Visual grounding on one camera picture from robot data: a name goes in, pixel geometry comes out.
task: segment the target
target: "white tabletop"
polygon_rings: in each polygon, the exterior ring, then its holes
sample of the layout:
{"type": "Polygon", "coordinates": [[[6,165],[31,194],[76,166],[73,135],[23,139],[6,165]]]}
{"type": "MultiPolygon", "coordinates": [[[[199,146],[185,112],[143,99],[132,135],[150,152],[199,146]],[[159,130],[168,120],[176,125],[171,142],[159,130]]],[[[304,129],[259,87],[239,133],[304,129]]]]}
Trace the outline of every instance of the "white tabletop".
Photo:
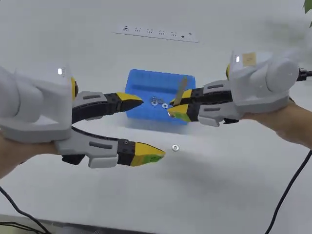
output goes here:
{"type": "MultiPolygon", "coordinates": [[[[80,90],[124,91],[131,69],[225,78],[234,48],[282,51],[304,38],[302,1],[3,0],[0,64],[13,71],[65,60],[80,90]],[[191,30],[200,43],[112,34],[120,23],[191,30]]],[[[292,97],[312,110],[312,83],[292,97]]],[[[166,151],[159,163],[92,170],[37,156],[0,181],[40,219],[159,234],[264,233],[308,152],[251,121],[184,128],[127,119],[83,121],[95,134],[143,141],[166,151]],[[180,146],[173,152],[171,146],[180,146]]],[[[312,231],[312,169],[294,184],[273,234],[312,231]]],[[[16,215],[0,196],[0,214],[16,215]]]]}

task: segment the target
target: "metal washer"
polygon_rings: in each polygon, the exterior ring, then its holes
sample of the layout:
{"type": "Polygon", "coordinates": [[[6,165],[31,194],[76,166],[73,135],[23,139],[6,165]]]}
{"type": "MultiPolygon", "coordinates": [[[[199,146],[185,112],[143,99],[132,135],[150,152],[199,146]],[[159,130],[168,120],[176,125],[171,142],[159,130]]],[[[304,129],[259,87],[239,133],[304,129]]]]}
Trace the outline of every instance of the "metal washer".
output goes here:
{"type": "Polygon", "coordinates": [[[173,145],[171,148],[172,148],[172,150],[175,151],[175,152],[176,152],[176,151],[179,151],[179,149],[180,149],[178,145],[173,145]]]}
{"type": "Polygon", "coordinates": [[[167,104],[167,103],[163,103],[161,106],[162,106],[162,108],[164,108],[164,109],[167,109],[167,108],[168,108],[168,104],[167,104]]]}

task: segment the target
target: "yellow fingertip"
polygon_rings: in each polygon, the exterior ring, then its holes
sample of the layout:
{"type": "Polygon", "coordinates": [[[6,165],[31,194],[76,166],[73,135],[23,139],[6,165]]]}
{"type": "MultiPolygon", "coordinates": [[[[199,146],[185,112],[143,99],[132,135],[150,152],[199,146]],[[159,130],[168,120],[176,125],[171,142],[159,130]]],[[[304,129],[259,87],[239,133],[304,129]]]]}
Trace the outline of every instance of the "yellow fingertip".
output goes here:
{"type": "Polygon", "coordinates": [[[139,100],[139,101],[143,101],[141,98],[139,98],[136,95],[132,95],[132,94],[126,94],[126,93],[116,93],[118,95],[118,97],[122,100],[122,101],[126,101],[126,100],[139,100]]]}
{"type": "Polygon", "coordinates": [[[179,106],[174,106],[172,108],[169,108],[167,111],[170,116],[179,118],[187,122],[191,122],[190,118],[187,115],[188,107],[189,107],[189,104],[179,105],[179,106]]]}
{"type": "Polygon", "coordinates": [[[136,167],[143,164],[158,162],[165,156],[165,152],[149,144],[136,142],[135,156],[130,166],[136,167]]]}

